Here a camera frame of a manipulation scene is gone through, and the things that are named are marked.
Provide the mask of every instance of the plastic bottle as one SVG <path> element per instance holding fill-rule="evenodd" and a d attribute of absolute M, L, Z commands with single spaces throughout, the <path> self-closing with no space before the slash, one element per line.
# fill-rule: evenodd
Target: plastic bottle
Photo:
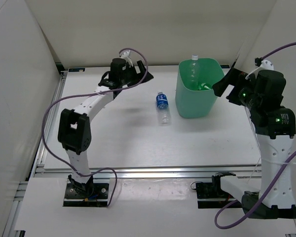
<path fill-rule="evenodd" d="M 199 83 L 198 90 L 211 90 L 213 89 L 212 86 L 208 83 Z"/>
<path fill-rule="evenodd" d="M 169 125 L 171 120 L 170 120 L 170 110 L 169 110 L 167 96 L 163 94 L 162 91 L 158 91 L 156 101 L 157 101 L 159 124 L 162 126 Z"/>
<path fill-rule="evenodd" d="M 201 65 L 198 62 L 198 56 L 192 55 L 190 64 L 187 68 L 188 80 L 186 80 L 185 86 L 190 90 L 198 90 L 199 75 L 201 73 Z"/>

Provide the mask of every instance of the white bottle cap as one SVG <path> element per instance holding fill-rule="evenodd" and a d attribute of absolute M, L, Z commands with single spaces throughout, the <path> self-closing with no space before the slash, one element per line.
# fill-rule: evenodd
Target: white bottle cap
<path fill-rule="evenodd" d="M 192 55 L 192 60 L 198 60 L 198 55 L 193 54 Z"/>

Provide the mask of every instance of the black mounting bracket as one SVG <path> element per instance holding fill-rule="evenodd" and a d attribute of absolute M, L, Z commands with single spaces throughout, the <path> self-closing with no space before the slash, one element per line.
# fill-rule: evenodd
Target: black mounting bracket
<path fill-rule="evenodd" d="M 221 191 L 217 192 L 217 188 L 213 183 L 199 182 L 195 184 L 197 194 L 197 207 L 198 209 L 209 209 L 209 208 L 223 208 L 228 203 L 229 194 Z M 236 203 L 229 208 L 241 208 L 241 203 Z"/>
<path fill-rule="evenodd" d="M 67 183 L 63 206 L 106 207 L 108 205 L 109 183 L 93 183 L 93 192 L 87 198 L 82 197 Z"/>

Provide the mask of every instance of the white wall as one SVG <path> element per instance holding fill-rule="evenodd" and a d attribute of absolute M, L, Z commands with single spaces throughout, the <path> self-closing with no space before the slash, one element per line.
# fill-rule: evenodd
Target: white wall
<path fill-rule="evenodd" d="M 245 56 L 276 0 L 26 0 L 65 68 L 108 65 L 123 47 L 151 65 L 192 53 Z"/>
<path fill-rule="evenodd" d="M 255 57 L 262 57 L 293 41 L 296 41 L 296 0 L 278 0 L 242 69 L 250 71 L 254 68 Z M 269 60 L 274 63 L 275 70 L 282 72 L 287 80 L 282 104 L 292 109 L 296 115 L 296 46 L 270 56 Z M 293 190 L 296 198 L 296 166 L 293 168 Z"/>
<path fill-rule="evenodd" d="M 0 1 L 0 236 L 29 173 L 59 75 L 23 0 Z"/>

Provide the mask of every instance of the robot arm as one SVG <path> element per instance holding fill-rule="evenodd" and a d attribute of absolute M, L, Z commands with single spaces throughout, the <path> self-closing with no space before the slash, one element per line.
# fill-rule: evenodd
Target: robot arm
<path fill-rule="evenodd" d="M 228 85 L 234 88 L 227 99 L 230 103 L 245 106 L 255 126 L 262 160 L 261 190 L 239 180 L 232 173 L 218 173 L 212 179 L 218 191 L 234 196 L 247 213 L 291 154 L 296 133 L 295 115 L 292 110 L 281 106 L 286 80 L 283 74 L 273 70 L 269 61 L 262 61 L 250 74 L 231 68 L 221 81 L 213 85 L 215 95 L 222 96 Z M 272 191 L 250 218 L 296 219 L 290 166 L 286 167 Z"/>
<path fill-rule="evenodd" d="M 139 73 L 131 62 L 129 53 L 123 53 L 120 58 L 114 58 L 111 62 L 110 71 L 102 76 L 95 91 L 99 94 L 88 97 L 74 109 L 64 109 L 61 112 L 58 141 L 66 150 L 70 164 L 76 169 L 69 175 L 69 181 L 82 197 L 87 198 L 94 193 L 93 177 L 81 177 L 79 175 L 79 173 L 91 175 L 87 157 L 87 149 L 91 143 L 91 121 L 105 105 L 113 101 L 120 93 L 120 91 L 105 94 L 101 94 L 101 92 L 137 84 L 146 72 L 141 61 L 138 61 L 137 65 L 140 70 Z M 143 83 L 152 78 L 153 76 L 147 73 Z"/>

